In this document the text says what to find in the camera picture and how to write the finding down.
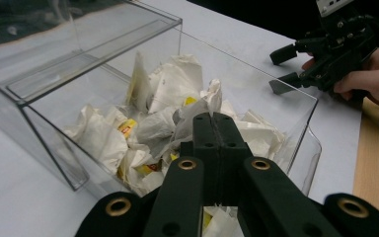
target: crumpled paper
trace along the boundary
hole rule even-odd
[[[160,65],[149,78],[153,90],[149,114],[167,107],[181,107],[186,98],[200,98],[202,70],[193,55],[171,56],[171,60]]]
[[[66,126],[64,132],[115,174],[128,149],[124,135],[116,127],[126,120],[115,107],[110,107],[104,117],[100,110],[86,105],[76,124]]]

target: yellow label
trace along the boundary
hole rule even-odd
[[[184,105],[187,106],[187,105],[192,104],[194,102],[196,102],[196,98],[194,98],[194,97],[187,97],[186,101],[184,102]]]
[[[120,132],[122,132],[122,134],[124,134],[125,138],[128,138],[128,136],[130,135],[131,133],[131,130],[133,129],[134,126],[137,125],[137,121],[135,121],[134,119],[132,118],[129,118],[128,120],[126,120],[125,122],[123,122],[117,130],[119,130]]]
[[[202,230],[207,228],[208,224],[211,221],[212,216],[208,214],[206,211],[203,212],[202,214]]]

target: white table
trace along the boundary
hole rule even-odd
[[[186,0],[141,2],[184,19],[184,32],[206,41],[275,77],[300,67],[299,55],[283,66],[269,54],[293,39],[242,23]],[[322,155],[309,198],[352,193],[361,111],[310,88],[319,99],[311,128],[322,144]],[[0,236],[73,236],[96,203],[88,193],[73,193],[0,130]]]

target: clear plastic bin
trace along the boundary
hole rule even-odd
[[[78,9],[60,1],[59,13],[48,6],[20,10],[25,18],[38,10],[51,16],[50,27],[35,26],[36,32],[18,36],[26,23],[14,18],[3,29],[17,37],[0,41],[0,127],[56,177],[97,198],[126,191],[63,127],[74,124],[86,104],[124,102],[137,51],[148,72],[171,55],[189,53],[202,65],[204,88],[219,78],[223,99],[237,114],[252,110],[285,134],[273,160],[308,194],[321,152],[308,126],[317,99],[297,89],[275,95],[269,86],[275,78],[186,35],[182,20],[168,13],[126,1],[89,9],[76,16]]]

